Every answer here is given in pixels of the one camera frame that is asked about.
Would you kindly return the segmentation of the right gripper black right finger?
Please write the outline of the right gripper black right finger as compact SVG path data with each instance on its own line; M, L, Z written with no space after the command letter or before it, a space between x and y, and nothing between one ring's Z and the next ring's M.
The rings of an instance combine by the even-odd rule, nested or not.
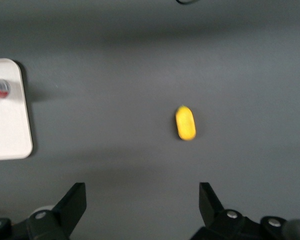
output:
M208 182L199 184L199 211L202 226L192 240L243 240L245 218L233 209L225 209Z

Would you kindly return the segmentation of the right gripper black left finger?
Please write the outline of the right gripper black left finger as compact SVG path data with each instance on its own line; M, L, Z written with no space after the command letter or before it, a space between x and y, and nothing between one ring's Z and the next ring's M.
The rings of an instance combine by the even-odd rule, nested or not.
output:
M68 240L86 208L86 185L77 182L51 210L39 210L26 220L29 239Z

